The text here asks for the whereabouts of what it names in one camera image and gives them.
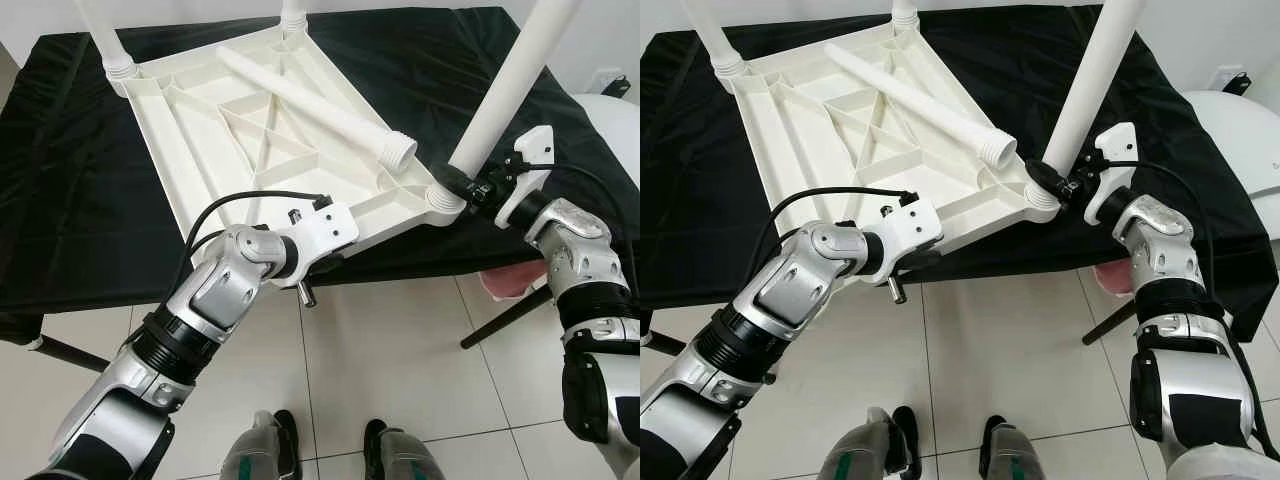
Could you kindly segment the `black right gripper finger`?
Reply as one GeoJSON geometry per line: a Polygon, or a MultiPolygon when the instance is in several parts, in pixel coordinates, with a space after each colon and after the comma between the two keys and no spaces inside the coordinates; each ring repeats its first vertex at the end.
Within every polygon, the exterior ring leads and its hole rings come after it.
{"type": "Polygon", "coordinates": [[[1068,198],[1068,178],[1053,166],[1039,160],[1025,160],[1024,165],[1036,184],[1028,193],[1029,200],[1036,204],[1061,204],[1068,198]]]}
{"type": "Polygon", "coordinates": [[[430,173],[453,196],[460,197],[465,204],[472,202],[475,196],[475,182],[472,177],[451,164],[431,164],[430,173]]]}

